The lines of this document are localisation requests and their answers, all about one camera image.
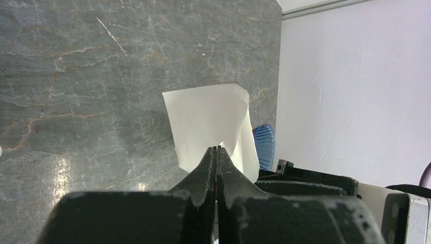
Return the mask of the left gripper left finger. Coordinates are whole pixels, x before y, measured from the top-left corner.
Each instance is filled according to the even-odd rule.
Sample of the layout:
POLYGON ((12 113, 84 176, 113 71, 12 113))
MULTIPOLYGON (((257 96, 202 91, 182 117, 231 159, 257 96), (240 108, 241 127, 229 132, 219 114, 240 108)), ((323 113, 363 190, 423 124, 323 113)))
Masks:
POLYGON ((37 243, 212 243, 217 149, 168 191, 72 192, 37 243))

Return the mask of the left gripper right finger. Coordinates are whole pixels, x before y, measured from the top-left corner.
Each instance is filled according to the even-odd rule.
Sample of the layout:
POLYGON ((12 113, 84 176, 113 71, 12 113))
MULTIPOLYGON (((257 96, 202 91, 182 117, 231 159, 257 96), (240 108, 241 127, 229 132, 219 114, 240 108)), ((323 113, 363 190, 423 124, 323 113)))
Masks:
POLYGON ((220 243, 384 243, 371 211, 356 197, 269 194, 223 147, 216 164, 220 243))

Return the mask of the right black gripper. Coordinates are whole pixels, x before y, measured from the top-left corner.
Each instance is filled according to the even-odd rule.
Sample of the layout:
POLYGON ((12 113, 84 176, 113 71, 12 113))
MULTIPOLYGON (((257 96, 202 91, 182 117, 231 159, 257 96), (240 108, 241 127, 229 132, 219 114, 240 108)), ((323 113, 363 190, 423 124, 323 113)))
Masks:
POLYGON ((265 192, 281 196, 357 196, 359 183, 350 177, 296 168, 289 161, 279 160, 276 172, 259 171, 255 185, 265 192))

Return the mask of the single white coffee filter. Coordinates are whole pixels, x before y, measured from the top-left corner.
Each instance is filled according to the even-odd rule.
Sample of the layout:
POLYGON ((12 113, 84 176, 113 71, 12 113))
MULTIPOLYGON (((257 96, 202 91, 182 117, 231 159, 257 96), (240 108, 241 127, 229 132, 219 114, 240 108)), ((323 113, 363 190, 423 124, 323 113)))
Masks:
POLYGON ((220 84, 167 91, 163 98, 181 169, 192 172, 209 147, 220 145, 248 180, 257 181, 260 164, 247 90, 220 84))

